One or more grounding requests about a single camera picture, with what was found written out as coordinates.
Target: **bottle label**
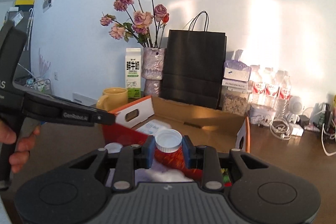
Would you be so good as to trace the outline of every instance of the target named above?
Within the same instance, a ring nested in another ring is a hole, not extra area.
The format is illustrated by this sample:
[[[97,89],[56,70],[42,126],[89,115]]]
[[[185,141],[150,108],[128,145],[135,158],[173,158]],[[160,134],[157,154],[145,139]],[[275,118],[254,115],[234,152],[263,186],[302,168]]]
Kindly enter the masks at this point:
[[[279,98],[289,100],[290,95],[291,95],[290,89],[280,88]]]
[[[276,97],[278,95],[278,85],[266,85],[265,94],[268,96]]]
[[[254,94],[264,94],[265,87],[266,87],[265,83],[253,82],[252,93],[254,93]]]

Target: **human hand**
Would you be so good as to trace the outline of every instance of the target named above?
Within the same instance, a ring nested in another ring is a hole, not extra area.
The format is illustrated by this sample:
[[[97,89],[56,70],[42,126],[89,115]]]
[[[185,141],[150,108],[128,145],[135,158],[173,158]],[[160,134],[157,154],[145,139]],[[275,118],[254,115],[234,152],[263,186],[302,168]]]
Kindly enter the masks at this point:
[[[40,126],[37,126],[27,138],[22,138],[17,144],[17,151],[9,157],[12,165],[12,172],[18,173],[29,159],[29,151],[35,146],[35,138],[40,134]],[[16,141],[16,134],[3,121],[0,121],[0,143],[13,144]]]

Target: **mug handle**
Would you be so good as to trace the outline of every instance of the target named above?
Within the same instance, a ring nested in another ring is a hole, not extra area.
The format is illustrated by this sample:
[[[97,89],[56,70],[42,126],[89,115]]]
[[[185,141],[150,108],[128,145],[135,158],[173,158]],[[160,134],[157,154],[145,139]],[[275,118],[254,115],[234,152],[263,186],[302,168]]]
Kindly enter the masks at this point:
[[[101,109],[101,110],[105,110],[104,102],[107,99],[107,97],[108,97],[108,95],[100,96],[100,98],[97,101],[96,108]]]

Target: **bag handle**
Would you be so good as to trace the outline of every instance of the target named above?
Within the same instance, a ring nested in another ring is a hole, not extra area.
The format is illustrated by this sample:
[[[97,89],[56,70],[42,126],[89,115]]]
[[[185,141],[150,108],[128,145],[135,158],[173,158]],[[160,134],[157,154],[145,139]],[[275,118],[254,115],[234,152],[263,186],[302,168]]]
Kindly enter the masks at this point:
[[[209,27],[209,15],[206,11],[202,11],[200,12],[194,19],[193,21],[190,23],[190,26],[189,26],[189,31],[193,31],[194,30],[194,27],[195,27],[195,23],[197,21],[197,19],[199,18],[200,15],[202,14],[205,14],[205,24],[204,24],[204,31],[207,32],[208,31],[208,27]]]

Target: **milk carton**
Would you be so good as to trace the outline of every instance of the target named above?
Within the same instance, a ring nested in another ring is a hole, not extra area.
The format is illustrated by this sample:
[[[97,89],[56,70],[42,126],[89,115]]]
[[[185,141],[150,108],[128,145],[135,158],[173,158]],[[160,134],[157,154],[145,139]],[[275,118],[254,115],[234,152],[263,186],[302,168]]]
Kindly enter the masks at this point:
[[[141,97],[141,49],[127,48],[125,60],[126,88],[128,98]]]

